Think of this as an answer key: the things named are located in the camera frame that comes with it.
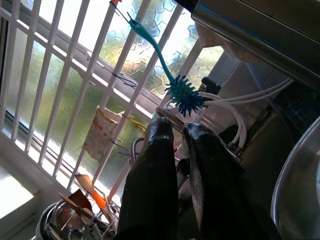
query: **metal container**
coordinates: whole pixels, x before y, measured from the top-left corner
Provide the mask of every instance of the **metal container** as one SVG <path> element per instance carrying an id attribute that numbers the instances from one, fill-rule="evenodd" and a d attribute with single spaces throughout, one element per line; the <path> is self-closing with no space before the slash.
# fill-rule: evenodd
<path id="1" fill-rule="evenodd" d="M 320 117 L 303 134 L 276 182 L 271 216 L 283 239 L 320 239 Z"/>

